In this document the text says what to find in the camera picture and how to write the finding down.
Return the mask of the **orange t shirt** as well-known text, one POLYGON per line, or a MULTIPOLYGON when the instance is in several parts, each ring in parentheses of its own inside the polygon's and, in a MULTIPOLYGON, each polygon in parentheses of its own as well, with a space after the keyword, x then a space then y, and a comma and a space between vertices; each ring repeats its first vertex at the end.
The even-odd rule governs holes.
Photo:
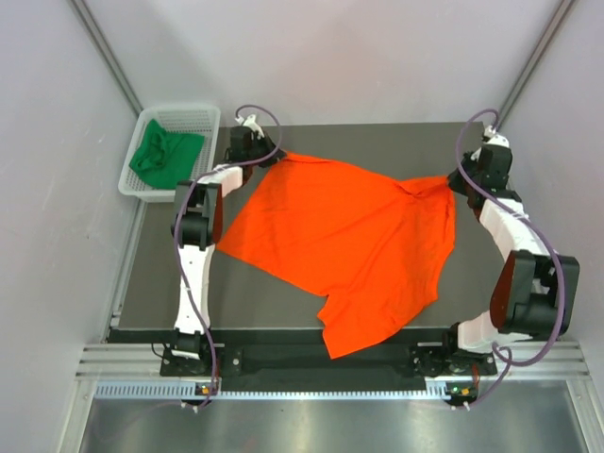
POLYGON ((318 319, 333 359, 396 334, 438 297, 456 241, 445 176, 397 180, 290 154, 236 216, 221 252, 325 298, 318 319))

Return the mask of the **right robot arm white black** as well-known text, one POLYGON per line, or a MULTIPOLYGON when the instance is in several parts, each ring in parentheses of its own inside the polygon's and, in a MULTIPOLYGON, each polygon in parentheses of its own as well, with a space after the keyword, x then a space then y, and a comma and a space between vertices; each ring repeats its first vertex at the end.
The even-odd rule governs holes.
POLYGON ((546 356, 570 325, 579 262, 558 254, 530 221, 521 197, 509 186, 510 143, 495 127, 485 128, 479 149, 457 153, 456 160, 448 187, 465 196, 504 265, 488 310, 454 326, 456 341, 443 346, 441 363, 459 374, 478 353, 514 367, 531 366, 546 356))

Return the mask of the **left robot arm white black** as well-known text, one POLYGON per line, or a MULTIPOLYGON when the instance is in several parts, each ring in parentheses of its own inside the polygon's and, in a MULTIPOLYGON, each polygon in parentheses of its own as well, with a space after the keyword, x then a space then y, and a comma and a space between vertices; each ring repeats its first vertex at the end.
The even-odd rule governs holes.
POLYGON ((170 353, 192 373, 210 370, 217 377, 217 351, 210 333, 210 267, 223 234, 223 204, 239 190, 256 167, 270 167, 286 153, 258 123, 257 115, 236 111, 224 161, 191 180, 176 185, 171 226, 179 273, 179 302, 170 353))

